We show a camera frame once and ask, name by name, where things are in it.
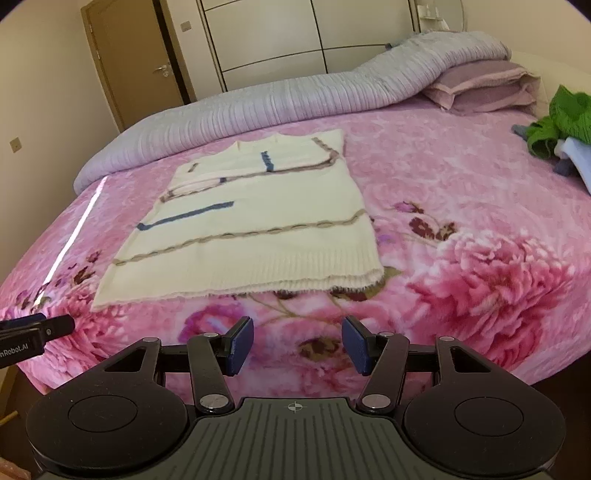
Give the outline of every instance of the metal screw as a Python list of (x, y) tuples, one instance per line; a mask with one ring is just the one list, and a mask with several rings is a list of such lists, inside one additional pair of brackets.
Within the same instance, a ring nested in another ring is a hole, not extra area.
[(201, 397), (199, 403), (208, 410), (219, 410), (230, 403), (230, 400), (225, 395), (219, 393), (212, 393)]
[(391, 400), (386, 395), (372, 394), (366, 395), (361, 399), (361, 403), (367, 408), (377, 410), (379, 408), (386, 408), (390, 405)]

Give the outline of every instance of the gray cloth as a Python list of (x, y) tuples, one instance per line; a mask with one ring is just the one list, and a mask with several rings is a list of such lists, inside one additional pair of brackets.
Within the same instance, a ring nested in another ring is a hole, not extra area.
[(554, 173), (562, 175), (563, 177), (570, 177), (577, 172), (577, 167), (574, 166), (573, 161), (570, 158), (559, 160), (554, 166)]
[(525, 134), (525, 132), (527, 131), (529, 127), (526, 125), (513, 125), (511, 127), (511, 131), (515, 134), (518, 135), (519, 137), (523, 138), (523, 140), (525, 140), (527, 142), (527, 135)]

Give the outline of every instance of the circular pad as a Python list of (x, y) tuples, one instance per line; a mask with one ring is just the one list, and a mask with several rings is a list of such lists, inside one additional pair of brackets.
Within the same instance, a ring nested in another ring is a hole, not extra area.
[(134, 421), (138, 407), (116, 395), (96, 395), (80, 400), (68, 415), (75, 427), (86, 432), (112, 432)]
[(558, 453), (564, 420), (550, 400), (515, 378), (451, 376), (404, 413), (425, 459), (456, 475), (501, 478), (534, 472)]
[[(494, 411), (497, 416), (487, 415)], [(456, 407), (456, 420), (467, 431), (483, 437), (502, 437), (515, 432), (523, 424), (521, 410), (500, 398), (471, 398)]]
[(178, 446), (188, 416), (174, 393), (127, 372), (85, 375), (29, 412), (27, 435), (43, 467), (61, 476), (119, 476)]

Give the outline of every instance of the green clothing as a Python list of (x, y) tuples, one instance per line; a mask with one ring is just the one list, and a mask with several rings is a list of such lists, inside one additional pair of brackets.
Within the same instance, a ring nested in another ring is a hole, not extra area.
[(552, 157), (559, 139), (574, 137), (591, 145), (591, 96), (561, 85), (550, 102), (550, 116), (532, 123), (525, 134), (530, 153), (544, 160)]

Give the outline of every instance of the crosshair mark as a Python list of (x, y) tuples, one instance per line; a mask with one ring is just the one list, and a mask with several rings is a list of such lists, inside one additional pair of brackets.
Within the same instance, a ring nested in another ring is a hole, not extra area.
[(295, 402), (290, 403), (286, 408), (291, 410), (293, 413), (297, 413), (300, 410), (302, 410), (303, 408), (305, 408), (305, 406), (303, 406), (301, 403), (298, 403), (295, 401)]

